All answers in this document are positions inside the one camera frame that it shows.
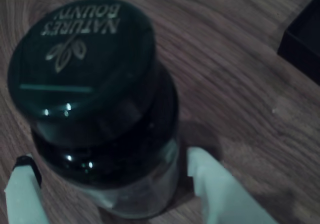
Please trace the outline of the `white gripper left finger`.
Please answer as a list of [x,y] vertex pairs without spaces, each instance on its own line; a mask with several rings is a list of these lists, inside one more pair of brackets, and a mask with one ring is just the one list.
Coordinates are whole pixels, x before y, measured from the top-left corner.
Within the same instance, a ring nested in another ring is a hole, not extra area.
[[42,203],[41,183],[41,173],[33,157],[18,157],[4,191],[9,224],[50,222]]

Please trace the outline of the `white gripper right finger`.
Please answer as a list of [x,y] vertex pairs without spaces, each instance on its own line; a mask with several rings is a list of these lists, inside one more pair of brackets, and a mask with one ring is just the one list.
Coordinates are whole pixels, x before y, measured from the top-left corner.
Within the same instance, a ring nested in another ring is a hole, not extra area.
[[187,174],[201,198],[204,223],[275,223],[271,215],[207,151],[187,149]]

